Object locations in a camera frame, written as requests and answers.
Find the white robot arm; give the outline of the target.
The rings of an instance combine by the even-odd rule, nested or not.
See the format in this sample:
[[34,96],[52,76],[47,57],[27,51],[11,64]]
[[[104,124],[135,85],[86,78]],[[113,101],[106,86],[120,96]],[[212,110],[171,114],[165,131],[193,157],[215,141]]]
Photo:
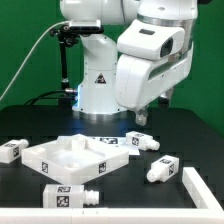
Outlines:
[[68,31],[84,47],[76,115],[113,119],[168,99],[191,69],[197,0],[60,0]]

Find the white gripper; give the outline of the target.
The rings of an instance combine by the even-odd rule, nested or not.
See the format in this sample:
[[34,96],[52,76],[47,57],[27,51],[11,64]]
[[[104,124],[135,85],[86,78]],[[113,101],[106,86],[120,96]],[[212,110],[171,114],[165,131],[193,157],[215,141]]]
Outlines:
[[121,56],[116,70],[116,101],[136,112],[135,122],[145,126],[146,106],[158,98],[159,106],[169,106],[176,84],[191,68],[193,46],[186,51],[181,44],[119,44]]

